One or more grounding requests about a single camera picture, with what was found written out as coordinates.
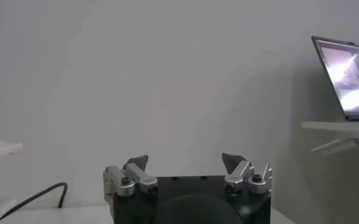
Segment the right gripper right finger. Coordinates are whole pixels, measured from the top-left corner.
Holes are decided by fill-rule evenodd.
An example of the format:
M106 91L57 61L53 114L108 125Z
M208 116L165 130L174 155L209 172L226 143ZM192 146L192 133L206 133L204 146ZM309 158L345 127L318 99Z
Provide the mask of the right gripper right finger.
M222 161L227 171L224 189L229 194L237 194L247 189L252 194L272 192L272 168L266 165L262 174L255 173L253 164L241 155L222 153Z

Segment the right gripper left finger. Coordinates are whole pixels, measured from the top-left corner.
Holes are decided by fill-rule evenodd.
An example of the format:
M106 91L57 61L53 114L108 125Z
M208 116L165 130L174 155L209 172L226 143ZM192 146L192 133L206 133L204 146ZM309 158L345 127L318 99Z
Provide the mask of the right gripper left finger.
M154 194L158 191L157 177L148 175L146 165L149 157L141 155L130 158L122 166L108 166L103 171L104 195L131 197L136 193L136 187L144 194Z

